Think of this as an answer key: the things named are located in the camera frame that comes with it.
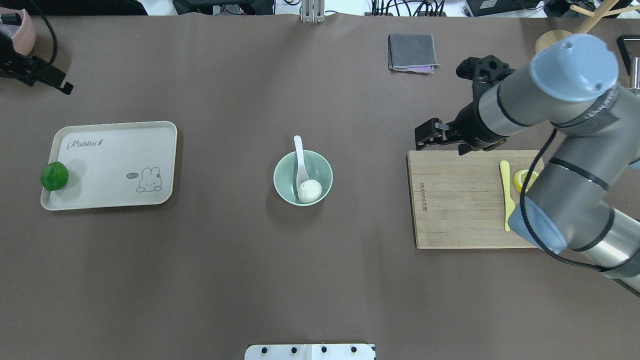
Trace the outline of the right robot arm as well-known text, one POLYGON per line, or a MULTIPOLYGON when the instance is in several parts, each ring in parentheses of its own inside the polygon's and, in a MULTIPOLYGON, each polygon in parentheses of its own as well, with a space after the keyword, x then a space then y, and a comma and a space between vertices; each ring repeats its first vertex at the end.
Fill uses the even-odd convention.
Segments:
POLYGON ((596 36, 551 44, 515 70, 493 55, 456 69, 471 80, 472 101, 455 119, 432 118, 414 130, 417 150, 458 146, 459 155, 494 150, 548 121, 564 139, 532 187, 521 192, 509 227, 565 264, 599 272, 639 295, 639 221, 604 197, 627 169, 639 168, 639 91, 618 82, 618 62, 596 36))

